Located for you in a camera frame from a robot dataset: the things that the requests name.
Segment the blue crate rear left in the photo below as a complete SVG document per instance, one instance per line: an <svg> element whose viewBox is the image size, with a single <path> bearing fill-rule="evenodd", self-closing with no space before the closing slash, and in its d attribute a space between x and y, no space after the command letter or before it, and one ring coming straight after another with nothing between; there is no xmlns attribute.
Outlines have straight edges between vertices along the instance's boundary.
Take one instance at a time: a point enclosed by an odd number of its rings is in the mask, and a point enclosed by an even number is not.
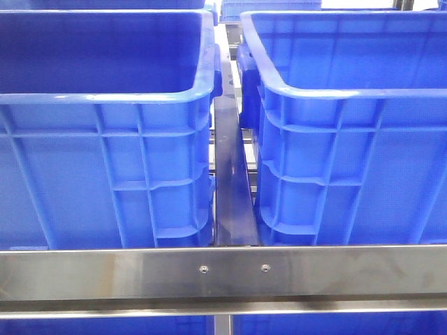
<svg viewBox="0 0 447 335"><path fill-rule="evenodd" d="M218 24L215 1L204 0L33 0L17 1L12 7L32 10L206 10L211 12L214 25Z"/></svg>

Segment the blue crate lower left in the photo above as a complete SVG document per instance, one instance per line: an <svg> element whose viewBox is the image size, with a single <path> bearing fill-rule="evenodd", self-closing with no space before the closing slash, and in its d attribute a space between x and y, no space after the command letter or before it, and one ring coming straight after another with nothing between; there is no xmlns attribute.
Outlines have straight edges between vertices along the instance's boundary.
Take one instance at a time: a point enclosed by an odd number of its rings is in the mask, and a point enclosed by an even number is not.
<svg viewBox="0 0 447 335"><path fill-rule="evenodd" d="M211 317L2 320L2 334L213 334Z"/></svg>

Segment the large blue crate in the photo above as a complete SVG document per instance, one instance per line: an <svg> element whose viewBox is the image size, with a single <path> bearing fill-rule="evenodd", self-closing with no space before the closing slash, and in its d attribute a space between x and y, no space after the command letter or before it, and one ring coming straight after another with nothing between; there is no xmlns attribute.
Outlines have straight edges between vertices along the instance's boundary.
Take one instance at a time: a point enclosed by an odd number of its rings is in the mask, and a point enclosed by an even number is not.
<svg viewBox="0 0 447 335"><path fill-rule="evenodd" d="M251 11L268 246L446 242L446 13Z"/></svg>
<svg viewBox="0 0 447 335"><path fill-rule="evenodd" d="M1 248L208 246L204 10L1 11Z"/></svg>

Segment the large blue crate left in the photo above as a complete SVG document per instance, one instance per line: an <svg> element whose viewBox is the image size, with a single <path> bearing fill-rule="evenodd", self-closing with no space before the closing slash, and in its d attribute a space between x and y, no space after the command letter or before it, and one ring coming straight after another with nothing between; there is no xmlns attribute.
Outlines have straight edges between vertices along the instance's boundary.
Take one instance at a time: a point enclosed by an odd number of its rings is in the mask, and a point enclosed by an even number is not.
<svg viewBox="0 0 447 335"><path fill-rule="evenodd" d="M1 248L208 246L204 10L1 11Z"/></svg>

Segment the blue crate lower right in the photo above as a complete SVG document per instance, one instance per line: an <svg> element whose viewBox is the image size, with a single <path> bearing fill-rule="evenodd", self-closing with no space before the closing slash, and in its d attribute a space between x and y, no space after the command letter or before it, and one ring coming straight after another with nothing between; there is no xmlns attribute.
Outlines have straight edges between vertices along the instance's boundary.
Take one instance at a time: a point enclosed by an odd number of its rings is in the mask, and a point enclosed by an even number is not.
<svg viewBox="0 0 447 335"><path fill-rule="evenodd" d="M254 314L233 318L235 334L445 334L445 311Z"/></svg>

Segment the steel centre divider bar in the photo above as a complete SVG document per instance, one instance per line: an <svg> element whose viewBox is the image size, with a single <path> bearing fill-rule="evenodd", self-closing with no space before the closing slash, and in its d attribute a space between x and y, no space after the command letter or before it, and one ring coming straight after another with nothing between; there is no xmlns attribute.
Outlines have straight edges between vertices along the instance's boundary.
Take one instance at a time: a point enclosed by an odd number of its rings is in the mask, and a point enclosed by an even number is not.
<svg viewBox="0 0 447 335"><path fill-rule="evenodd" d="M230 60L221 60L221 96L214 100L216 177L215 244L260 244Z"/></svg>

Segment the stainless steel front rail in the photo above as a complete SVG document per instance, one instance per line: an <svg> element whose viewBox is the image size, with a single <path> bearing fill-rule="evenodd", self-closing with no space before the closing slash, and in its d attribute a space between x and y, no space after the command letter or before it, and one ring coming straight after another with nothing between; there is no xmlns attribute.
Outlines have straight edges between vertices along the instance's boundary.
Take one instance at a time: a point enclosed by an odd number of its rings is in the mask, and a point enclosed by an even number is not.
<svg viewBox="0 0 447 335"><path fill-rule="evenodd" d="M5 319L445 308L444 245L1 254Z"/></svg>

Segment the blue crate rear centre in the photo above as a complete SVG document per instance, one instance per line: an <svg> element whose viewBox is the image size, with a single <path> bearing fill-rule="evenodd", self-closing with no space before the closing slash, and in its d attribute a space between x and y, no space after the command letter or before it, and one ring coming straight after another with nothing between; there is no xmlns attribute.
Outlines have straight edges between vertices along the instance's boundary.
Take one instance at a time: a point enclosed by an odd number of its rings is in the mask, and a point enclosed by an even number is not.
<svg viewBox="0 0 447 335"><path fill-rule="evenodd" d="M222 1L221 22L239 22L240 14L257 10L320 10L322 1L314 0L244 0Z"/></svg>

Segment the large blue crate right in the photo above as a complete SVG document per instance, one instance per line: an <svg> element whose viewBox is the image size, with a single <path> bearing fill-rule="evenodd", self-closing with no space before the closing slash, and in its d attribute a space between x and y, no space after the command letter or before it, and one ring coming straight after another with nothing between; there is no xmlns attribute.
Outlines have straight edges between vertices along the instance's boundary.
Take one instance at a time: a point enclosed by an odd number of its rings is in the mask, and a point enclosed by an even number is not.
<svg viewBox="0 0 447 335"><path fill-rule="evenodd" d="M446 13L251 11L268 246L446 242Z"/></svg>

